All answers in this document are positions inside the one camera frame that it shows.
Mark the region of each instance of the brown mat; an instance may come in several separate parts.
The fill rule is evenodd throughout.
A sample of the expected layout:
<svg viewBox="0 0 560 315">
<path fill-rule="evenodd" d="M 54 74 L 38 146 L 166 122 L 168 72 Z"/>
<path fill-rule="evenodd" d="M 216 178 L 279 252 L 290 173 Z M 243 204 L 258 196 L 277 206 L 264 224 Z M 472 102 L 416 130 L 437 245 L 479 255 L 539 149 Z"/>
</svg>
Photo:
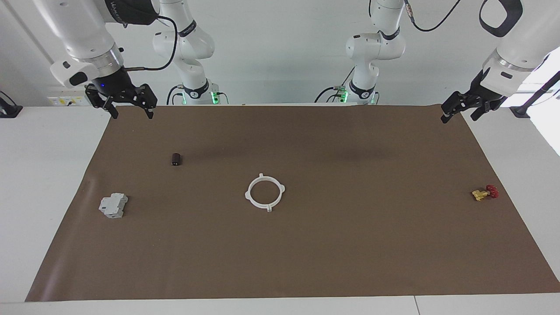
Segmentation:
<svg viewBox="0 0 560 315">
<path fill-rule="evenodd" d="M 438 106 L 119 111 L 27 301 L 560 291 L 465 121 L 444 126 Z M 272 213 L 244 197 L 259 173 L 286 186 Z M 475 202 L 489 183 L 501 197 Z M 113 192 L 122 219 L 97 210 Z"/>
</svg>

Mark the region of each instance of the white robotic arm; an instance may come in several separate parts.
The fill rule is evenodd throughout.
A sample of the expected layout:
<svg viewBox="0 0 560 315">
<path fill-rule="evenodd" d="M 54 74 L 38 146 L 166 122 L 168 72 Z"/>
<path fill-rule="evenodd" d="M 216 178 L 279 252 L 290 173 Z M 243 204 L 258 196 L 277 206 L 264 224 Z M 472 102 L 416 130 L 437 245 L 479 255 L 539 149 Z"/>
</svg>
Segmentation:
<svg viewBox="0 0 560 315">
<path fill-rule="evenodd" d="M 147 84 L 136 87 L 124 68 L 122 50 L 107 32 L 105 23 L 148 25 L 158 18 L 159 3 L 153 0 L 34 0 L 39 12 L 60 38 L 67 56 L 51 71 L 66 87 L 86 81 L 86 96 L 94 107 L 107 110 L 113 118 L 116 103 L 131 103 L 153 117 L 157 98 Z"/>
<path fill-rule="evenodd" d="M 392 60 L 404 54 L 405 40 L 400 33 L 403 0 L 377 0 L 372 6 L 371 21 L 379 31 L 359 34 L 346 42 L 346 54 L 356 64 L 354 76 L 347 83 L 347 101 L 367 104 L 374 95 L 379 68 L 375 60 Z"/>
<path fill-rule="evenodd" d="M 487 1 L 480 9 L 480 23 L 502 40 L 485 61 L 470 90 L 464 94 L 456 91 L 443 103 L 441 120 L 444 123 L 469 108 L 477 108 L 471 115 L 475 121 L 484 113 L 498 109 L 545 57 L 560 46 L 560 33 L 557 32 L 560 29 L 560 1 L 498 0 L 507 12 L 498 27 L 490 26 L 490 21 L 483 18 Z"/>
<path fill-rule="evenodd" d="M 161 16 L 175 21 L 179 31 L 179 42 L 173 59 L 181 77 L 184 99 L 189 105 L 215 104 L 218 86 L 206 78 L 204 68 L 197 59 L 210 58 L 214 54 L 214 41 L 193 19 L 186 0 L 160 0 Z M 167 58 L 174 46 L 174 31 L 156 33 L 154 50 Z"/>
</svg>

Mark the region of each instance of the white ring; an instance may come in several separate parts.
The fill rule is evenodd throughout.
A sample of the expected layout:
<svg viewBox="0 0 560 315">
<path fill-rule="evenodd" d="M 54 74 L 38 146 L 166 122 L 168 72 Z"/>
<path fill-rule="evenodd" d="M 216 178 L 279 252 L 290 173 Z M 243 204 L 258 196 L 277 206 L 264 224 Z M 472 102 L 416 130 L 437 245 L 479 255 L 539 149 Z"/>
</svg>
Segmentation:
<svg viewBox="0 0 560 315">
<path fill-rule="evenodd" d="M 265 205 L 263 203 L 258 203 L 251 196 L 251 190 L 253 189 L 253 187 L 257 183 L 260 183 L 260 182 L 272 182 L 276 186 L 278 186 L 278 189 L 280 190 L 280 195 L 278 195 L 278 198 L 276 198 L 276 200 L 274 200 L 272 203 L 269 203 L 267 205 Z M 257 208 L 261 208 L 261 209 L 267 209 L 267 212 L 272 212 L 272 207 L 274 207 L 275 205 L 277 205 L 280 202 L 280 199 L 282 199 L 282 193 L 284 191 L 286 191 L 286 188 L 285 188 L 284 185 L 280 184 L 279 181 L 277 181 L 273 177 L 264 176 L 263 173 L 260 173 L 259 176 L 257 178 L 255 178 L 255 180 L 252 181 L 251 184 L 249 184 L 249 189 L 247 189 L 247 191 L 245 192 L 245 198 L 247 200 L 249 200 L 253 204 L 253 206 L 255 206 Z"/>
</svg>

